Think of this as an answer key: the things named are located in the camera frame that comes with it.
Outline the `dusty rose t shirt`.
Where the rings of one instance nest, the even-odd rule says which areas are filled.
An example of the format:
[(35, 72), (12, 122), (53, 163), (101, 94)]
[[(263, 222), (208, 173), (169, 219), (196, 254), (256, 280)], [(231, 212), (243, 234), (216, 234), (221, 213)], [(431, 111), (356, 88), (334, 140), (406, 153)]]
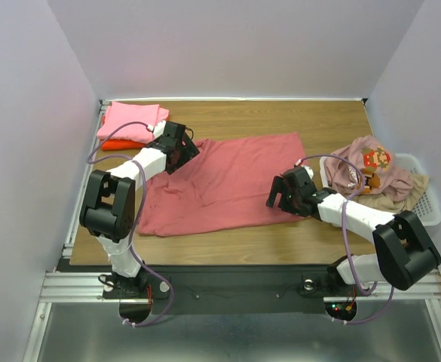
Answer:
[(190, 162), (148, 181), (139, 234), (172, 237), (298, 220), (265, 206), (273, 178), (305, 156), (296, 132), (196, 146), (200, 154)]

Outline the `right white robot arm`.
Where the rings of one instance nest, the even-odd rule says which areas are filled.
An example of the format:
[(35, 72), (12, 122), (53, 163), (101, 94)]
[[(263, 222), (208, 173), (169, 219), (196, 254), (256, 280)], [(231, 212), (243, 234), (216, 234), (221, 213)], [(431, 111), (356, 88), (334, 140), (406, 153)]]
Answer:
[(312, 217), (353, 232), (375, 247), (373, 254), (354, 256), (331, 264), (326, 286), (343, 294), (352, 285), (368, 287), (387, 282), (407, 290), (441, 264), (441, 255), (418, 216), (408, 210), (393, 214), (350, 201), (333, 189), (318, 189), (307, 167), (294, 167), (275, 176), (267, 207)]

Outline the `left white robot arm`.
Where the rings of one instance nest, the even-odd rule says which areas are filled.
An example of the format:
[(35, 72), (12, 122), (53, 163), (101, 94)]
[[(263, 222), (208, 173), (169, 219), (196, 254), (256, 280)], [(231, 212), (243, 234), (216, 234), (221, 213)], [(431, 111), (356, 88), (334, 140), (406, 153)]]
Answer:
[(161, 173), (172, 174), (199, 154), (194, 132), (184, 124), (161, 121), (143, 123), (152, 141), (133, 157), (113, 169), (94, 170), (88, 180), (79, 213), (79, 223), (102, 245), (111, 263), (110, 275), (100, 282), (111, 293), (136, 298), (145, 293), (148, 271), (133, 247), (144, 201), (136, 193), (147, 193), (147, 182)]

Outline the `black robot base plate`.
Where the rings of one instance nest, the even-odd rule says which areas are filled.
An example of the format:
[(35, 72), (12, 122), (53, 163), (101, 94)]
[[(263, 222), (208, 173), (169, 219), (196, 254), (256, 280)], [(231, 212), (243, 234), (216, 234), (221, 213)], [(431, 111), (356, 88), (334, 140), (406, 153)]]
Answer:
[(324, 300), (345, 300), (354, 288), (329, 265), (156, 265), (156, 278), (141, 271), (128, 280), (99, 277), (104, 299), (120, 302), (123, 313), (323, 314)]

